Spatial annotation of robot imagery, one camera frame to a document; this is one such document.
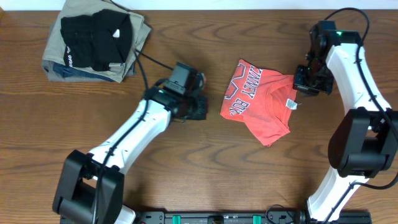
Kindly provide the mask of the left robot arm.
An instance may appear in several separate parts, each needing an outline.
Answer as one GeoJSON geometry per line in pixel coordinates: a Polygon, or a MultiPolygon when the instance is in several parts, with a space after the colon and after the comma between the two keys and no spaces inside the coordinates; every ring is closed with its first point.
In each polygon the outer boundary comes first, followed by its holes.
{"type": "Polygon", "coordinates": [[[134,223],[135,211],[123,204],[125,175],[172,120],[206,118],[205,82],[202,72],[177,63],[169,78],[144,92],[135,112],[111,137],[87,153],[72,151],[52,204],[60,223],[134,223]]]}

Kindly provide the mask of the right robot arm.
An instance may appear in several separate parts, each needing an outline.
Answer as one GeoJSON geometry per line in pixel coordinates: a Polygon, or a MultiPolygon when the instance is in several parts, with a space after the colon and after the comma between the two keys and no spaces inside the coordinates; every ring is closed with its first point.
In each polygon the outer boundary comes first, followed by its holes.
{"type": "Polygon", "coordinates": [[[310,29],[308,65],[299,65],[293,88],[330,94],[337,85],[345,116],[328,144],[330,168],[296,223],[344,223],[341,210],[360,187],[388,170],[397,152],[397,112],[383,98],[366,63],[362,37],[322,20],[310,29]]]}

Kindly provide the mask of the red printed t-shirt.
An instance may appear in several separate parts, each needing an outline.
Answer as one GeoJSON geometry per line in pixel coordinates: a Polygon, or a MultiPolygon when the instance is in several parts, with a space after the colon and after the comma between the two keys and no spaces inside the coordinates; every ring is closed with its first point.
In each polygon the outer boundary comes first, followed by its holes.
{"type": "Polygon", "coordinates": [[[297,109],[294,76],[258,68],[241,59],[223,97],[220,115],[244,123],[264,146],[290,133],[297,109]]]}

